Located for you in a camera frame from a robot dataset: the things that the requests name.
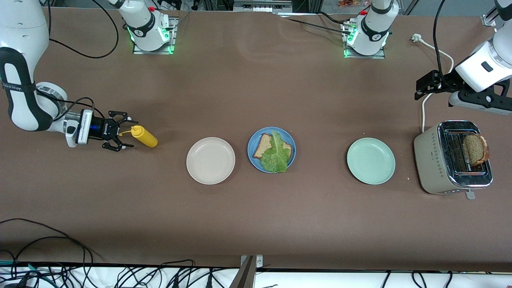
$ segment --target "white plate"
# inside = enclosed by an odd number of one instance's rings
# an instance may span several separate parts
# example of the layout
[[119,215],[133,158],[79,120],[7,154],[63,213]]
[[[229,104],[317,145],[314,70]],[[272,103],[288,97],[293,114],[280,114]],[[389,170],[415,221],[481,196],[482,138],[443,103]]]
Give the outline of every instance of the white plate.
[[187,155],[188,173],[201,184],[220,183],[231,174],[233,168],[233,148],[220,138],[209,137],[197,141]]
[[382,184],[395,172],[393,152],[375,138],[362,138],[354,142],[347,153],[347,164],[350,172],[366,184]]

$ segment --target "light green plate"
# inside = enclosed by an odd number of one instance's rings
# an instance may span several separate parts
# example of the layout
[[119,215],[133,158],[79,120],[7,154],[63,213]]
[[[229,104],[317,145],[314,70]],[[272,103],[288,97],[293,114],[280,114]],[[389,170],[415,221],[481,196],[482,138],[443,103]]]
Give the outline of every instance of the light green plate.
[[366,184],[382,184],[395,172],[395,156],[391,149],[375,138],[361,138],[347,153],[350,172]]

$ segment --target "power cord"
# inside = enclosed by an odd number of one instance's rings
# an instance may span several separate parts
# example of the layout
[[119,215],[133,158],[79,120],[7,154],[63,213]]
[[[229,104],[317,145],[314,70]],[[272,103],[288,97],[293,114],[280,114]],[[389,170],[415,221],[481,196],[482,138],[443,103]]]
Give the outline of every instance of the power cord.
[[206,288],[214,288],[212,285],[211,285],[211,281],[212,281],[212,278],[214,277],[214,274],[213,274],[213,269],[210,268],[210,274],[208,274],[208,281],[206,282]]
[[101,111],[99,111],[97,108],[95,108],[95,107],[94,107],[94,101],[93,101],[92,99],[90,99],[89,97],[83,97],[83,98],[84,98],[84,99],[88,99],[89,101],[91,101],[92,105],[88,105],[88,104],[85,104],[85,103],[81,103],[81,102],[79,102],[79,101],[80,101],[80,99],[79,99],[79,100],[77,100],[77,101],[67,101],[67,100],[57,99],[57,98],[54,98],[54,97],[52,97],[52,96],[48,95],[47,93],[45,93],[45,92],[43,92],[43,91],[41,91],[41,90],[39,90],[39,89],[37,89],[37,92],[39,93],[39,95],[41,95],[41,96],[43,96],[44,98],[47,98],[47,99],[49,99],[49,100],[52,100],[52,101],[58,101],[58,102],[62,102],[62,103],[70,103],[70,104],[71,104],[71,105],[73,105],[73,106],[74,106],[74,105],[76,105],[76,104],[78,104],[78,105],[83,105],[83,106],[90,107],[90,108],[92,108],[92,110],[94,110],[94,111],[98,112],[98,113],[99,113],[99,115],[101,115],[101,117],[102,117],[102,118],[105,118],[105,116],[103,115],[103,113],[102,113]]
[[391,270],[388,270],[387,272],[388,272],[388,274],[384,278],[384,282],[382,282],[382,286],[380,288],[386,287],[386,283],[388,283],[389,276],[391,276]]
[[[112,52],[114,52],[114,50],[116,50],[117,48],[117,45],[119,44],[119,31],[117,30],[117,25],[116,23],[114,22],[114,20],[112,19],[112,17],[110,16],[110,14],[105,10],[105,8],[103,8],[102,5],[100,5],[100,3],[98,3],[96,0],[91,0],[92,2],[94,2],[99,8],[101,8],[103,10],[103,12],[105,12],[105,14],[109,17],[110,21],[112,22],[112,25],[114,25],[114,29],[116,30],[116,43],[114,44],[114,47],[107,53],[107,54],[104,54],[102,56],[90,56],[90,55],[87,55],[87,54],[84,54],[58,40],[55,40],[55,39],[52,39],[50,38],[50,41],[51,42],[54,42],[54,43],[57,43],[59,45],[62,45],[66,48],[68,48],[69,50],[79,54],[79,55],[82,55],[84,57],[87,57],[87,58],[91,58],[91,59],[100,59],[100,58],[105,58],[107,56],[109,56],[110,54],[112,54]],[[51,32],[51,28],[52,28],[52,13],[51,13],[51,8],[50,8],[50,4],[48,4],[48,22],[49,22],[49,25],[48,25],[48,34],[50,34]]]
[[[421,38],[421,35],[420,35],[420,34],[414,34],[414,35],[411,37],[411,40],[412,40],[412,42],[414,42],[414,43],[416,43],[416,42],[420,42],[420,43],[424,44],[424,45],[425,45],[425,46],[427,46],[427,47],[430,47],[430,48],[432,48],[432,49],[436,49],[434,46],[432,46],[432,45],[428,44],[427,42],[425,42],[425,41]],[[454,66],[454,63],[455,63],[455,62],[454,62],[454,60],[453,60],[453,58],[452,58],[450,55],[448,55],[448,54],[444,53],[443,51],[441,51],[441,50],[439,50],[439,49],[437,49],[436,51],[437,51],[437,52],[439,52],[439,53],[441,53],[441,54],[443,54],[444,56],[448,57],[448,58],[450,59],[450,61],[452,62],[452,65],[450,66],[450,70],[448,71],[448,73],[450,73],[450,72],[453,70],[453,66]],[[432,94],[433,94],[433,93],[430,93],[429,95],[427,95],[427,96],[425,97],[425,99],[423,100],[423,102],[421,103],[421,132],[422,132],[422,133],[423,133],[423,132],[425,132],[425,102],[430,98],[430,96],[432,96]]]
[[[361,12],[368,10],[370,7],[371,7],[371,5],[368,5],[366,8],[362,9],[362,10],[361,10]],[[315,12],[315,14],[323,15],[323,16],[325,16],[327,19],[329,19],[330,21],[332,21],[332,22],[334,22],[334,23],[336,23],[336,24],[343,24],[345,21],[350,20],[350,18],[345,19],[345,20],[336,20],[336,19],[332,18],[329,14],[327,14],[327,13],[325,13],[325,12],[322,12],[322,11]]]
[[[211,273],[215,273],[215,272],[217,272],[217,271],[226,270],[226,269],[231,269],[231,268],[219,268],[219,269],[217,269],[217,270],[213,270]],[[210,274],[210,272],[205,273],[205,274],[203,274],[203,275],[199,276],[196,280],[192,281],[190,284],[188,284],[187,286],[185,286],[185,288],[190,288],[194,283],[196,283],[197,281],[199,281],[199,279],[201,279],[201,278],[203,278],[203,277],[205,277],[205,276],[207,276],[207,275],[209,275],[209,274]]]
[[[423,282],[423,287],[418,282],[416,282],[416,279],[414,278],[414,274],[416,274],[416,273],[419,274],[419,277],[421,278],[421,281]],[[423,278],[423,275],[420,272],[413,271],[411,274],[411,277],[413,278],[414,284],[416,284],[416,286],[418,286],[418,288],[427,288],[425,278]]]
[[441,81],[443,84],[445,84],[448,87],[452,87],[448,83],[446,83],[446,79],[444,78],[444,75],[442,73],[442,67],[441,67],[441,55],[439,55],[439,46],[437,45],[437,20],[439,19],[439,14],[441,13],[441,9],[443,8],[444,2],[446,0],[442,0],[439,4],[439,8],[437,9],[436,17],[434,18],[434,26],[432,28],[432,38],[434,40],[434,49],[436,50],[436,58],[437,58],[437,68],[439,70],[439,74],[441,76]]
[[452,278],[453,278],[453,272],[452,271],[448,271],[450,277],[448,278],[448,281],[446,282],[446,284],[444,285],[444,288],[448,288],[450,282],[452,281]]
[[[7,274],[10,274],[11,277],[8,278],[8,277],[0,276],[0,284],[2,284],[4,282],[7,282],[7,281],[23,280],[23,278],[26,278],[27,280],[35,278],[37,282],[34,285],[34,288],[38,288],[39,280],[43,280],[45,282],[48,282],[54,288],[64,288],[64,287],[65,288],[75,288],[75,284],[72,281],[74,279],[77,283],[79,283],[79,287],[81,287],[81,288],[84,288],[84,286],[85,286],[85,284],[87,282],[89,282],[94,288],[99,288],[99,286],[97,286],[95,283],[93,283],[92,280],[89,278],[89,272],[90,272],[92,266],[94,265],[94,259],[93,259],[93,255],[92,255],[92,252],[91,252],[90,248],[88,248],[87,246],[83,245],[77,239],[70,237],[65,232],[60,231],[58,229],[55,229],[55,228],[53,228],[51,226],[48,226],[46,224],[37,222],[37,221],[33,221],[33,220],[25,219],[25,218],[11,218],[11,219],[0,221],[0,224],[4,224],[4,223],[7,223],[7,222],[11,222],[11,221],[24,221],[24,222],[36,224],[36,225],[48,228],[48,229],[50,229],[52,231],[55,231],[55,232],[61,234],[62,236],[47,236],[47,237],[38,238],[38,239],[28,243],[27,245],[25,245],[16,255],[13,254],[9,250],[1,249],[0,252],[5,252],[5,253],[9,254],[9,256],[11,256],[12,263],[7,264],[7,265],[3,264],[3,263],[0,264],[0,266],[3,266],[3,267],[8,266],[8,267],[11,268],[11,273],[7,273]],[[18,263],[18,258],[20,257],[22,252],[24,250],[26,250],[28,247],[30,247],[31,245],[33,245],[33,244],[35,244],[35,243],[37,243],[37,242],[39,242],[41,240],[45,240],[45,239],[67,239],[67,240],[72,241],[74,244],[80,246],[82,248],[82,250],[83,250],[82,265],[81,266],[72,266],[72,267],[66,268],[61,263],[58,263],[58,262],[38,262],[37,265],[31,265],[30,263],[28,263],[27,265],[28,265],[30,271],[19,272],[17,270],[17,267],[18,267],[17,263]],[[91,258],[91,262],[88,264],[88,266],[89,266],[88,269],[86,269],[86,252],[89,254],[89,257]],[[114,286],[114,288],[122,287],[126,283],[126,281],[128,281],[131,277],[133,277],[137,281],[137,284],[135,286],[138,286],[138,285],[147,286],[147,284],[154,279],[154,277],[156,276],[157,273],[161,273],[160,270],[162,268],[168,267],[169,264],[182,263],[182,262],[188,262],[188,261],[191,262],[191,266],[190,266],[190,268],[188,268],[189,269],[189,273],[187,275],[185,275],[187,271],[183,270],[183,273],[179,274],[179,272],[182,271],[180,269],[180,271],[175,275],[175,277],[173,277],[173,280],[178,279],[179,276],[184,276],[183,279],[188,276],[188,280],[190,281],[191,273],[195,272],[199,268],[194,270],[193,267],[196,265],[196,263],[193,260],[191,260],[191,259],[184,259],[184,260],[179,260],[179,261],[170,261],[170,262],[162,263],[156,269],[154,269],[153,271],[151,271],[150,273],[148,273],[144,277],[142,277],[140,280],[137,279],[135,274],[140,272],[141,270],[145,269],[145,267],[139,268],[138,270],[137,269],[132,270],[127,265],[125,265],[125,269],[123,269],[123,271],[121,271],[118,274],[118,276],[117,276],[117,283]],[[56,265],[60,266],[61,267],[60,272],[54,272],[52,270],[52,268],[50,267],[50,264],[56,264]],[[48,273],[40,272],[38,270],[38,268],[40,266],[45,266],[45,265],[48,265]],[[82,282],[80,282],[77,279],[77,277],[75,275],[73,275],[73,270],[79,269],[79,268],[83,268],[84,275],[85,275],[84,276],[84,280]],[[128,272],[124,273],[121,276],[121,274],[126,269],[128,269]],[[128,275],[129,273],[131,273],[131,275],[128,276],[126,279],[124,279],[124,277],[126,275]],[[59,278],[62,280],[62,285],[61,286],[58,286],[56,284],[56,280],[59,279]],[[161,284],[162,284],[162,277],[160,276],[160,284],[159,284],[158,287],[161,287]]]
[[301,23],[301,24],[305,24],[305,25],[309,25],[309,26],[313,26],[313,27],[318,27],[318,28],[322,28],[322,29],[325,29],[325,30],[330,30],[330,31],[334,31],[334,32],[339,32],[341,34],[350,34],[349,31],[342,31],[342,30],[338,30],[338,29],[333,29],[333,28],[329,28],[329,27],[325,27],[325,26],[320,26],[320,25],[317,25],[317,24],[313,24],[313,23],[308,23],[308,22],[304,22],[304,21],[300,21],[300,20],[295,20],[295,19],[290,19],[290,18],[286,18],[290,21],[293,21],[293,22],[297,22],[297,23]]

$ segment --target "white cable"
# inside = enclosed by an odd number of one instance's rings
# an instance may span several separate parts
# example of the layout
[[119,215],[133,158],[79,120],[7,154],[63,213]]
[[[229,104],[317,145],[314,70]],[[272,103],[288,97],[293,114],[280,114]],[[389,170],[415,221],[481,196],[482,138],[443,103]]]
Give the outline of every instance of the white cable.
[[[423,43],[425,44],[427,47],[430,47],[432,49],[435,50],[435,47],[428,44],[427,42],[425,42],[423,39],[421,39],[421,35],[420,34],[414,34],[412,37],[411,37],[411,40],[413,42],[420,42],[420,43]],[[439,50],[439,53],[443,54],[444,56],[448,57],[450,59],[450,61],[452,62],[452,65],[450,66],[450,70],[448,70],[448,73],[450,73],[452,70],[453,70],[453,66],[454,66],[454,60],[453,58],[444,53],[443,51]],[[425,102],[430,98],[430,96],[432,96],[433,93],[430,93],[429,95],[427,95],[425,97],[425,99],[423,100],[423,102],[421,103],[421,132],[425,132]]]

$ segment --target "blue plate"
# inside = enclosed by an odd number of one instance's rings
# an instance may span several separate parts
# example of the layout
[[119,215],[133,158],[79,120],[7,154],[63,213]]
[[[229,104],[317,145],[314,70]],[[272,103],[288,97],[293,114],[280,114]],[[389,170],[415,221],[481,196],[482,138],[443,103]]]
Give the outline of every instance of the blue plate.
[[256,133],[253,134],[251,139],[249,139],[249,144],[247,145],[247,156],[249,156],[249,161],[256,167],[256,169],[260,170],[261,172],[265,173],[271,173],[266,171],[263,166],[261,166],[261,162],[259,159],[256,159],[253,157],[253,155],[256,153],[256,150],[258,149],[258,145],[260,144],[261,137],[263,136],[263,133],[267,133],[272,135],[272,130],[278,132],[281,135],[281,138],[284,142],[288,143],[292,147],[292,152],[290,156],[290,160],[288,161],[288,167],[293,163],[293,160],[295,160],[295,154],[297,152],[297,148],[295,147],[295,141],[293,141],[293,138],[291,135],[284,131],[281,128],[277,127],[266,127],[263,129],[259,129],[256,131]]

